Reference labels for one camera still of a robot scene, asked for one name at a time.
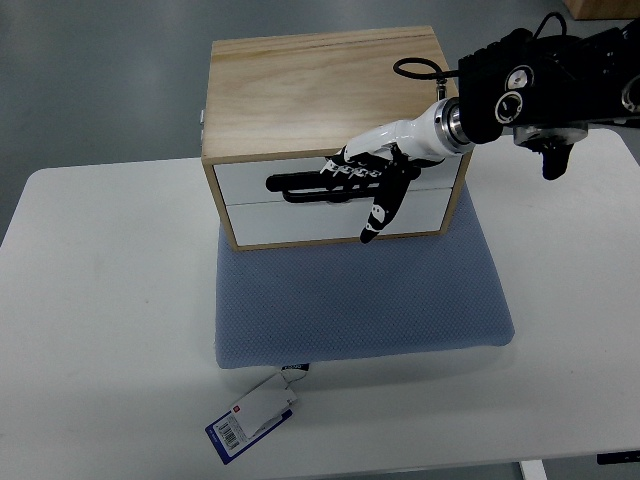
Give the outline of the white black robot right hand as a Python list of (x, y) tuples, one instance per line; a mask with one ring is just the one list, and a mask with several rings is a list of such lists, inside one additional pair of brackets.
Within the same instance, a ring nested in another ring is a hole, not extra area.
[(352, 138), (320, 170), (329, 190), (372, 198), (359, 240), (381, 233), (439, 232), (454, 197), (464, 155), (459, 102), (437, 101), (412, 120), (398, 120)]

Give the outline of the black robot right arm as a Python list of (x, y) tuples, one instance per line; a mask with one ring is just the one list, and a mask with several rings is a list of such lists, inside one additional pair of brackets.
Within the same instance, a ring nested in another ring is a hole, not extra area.
[(589, 126), (639, 126), (639, 22), (579, 38), (516, 29), (458, 62), (461, 128), (475, 144), (509, 128), (562, 176)]

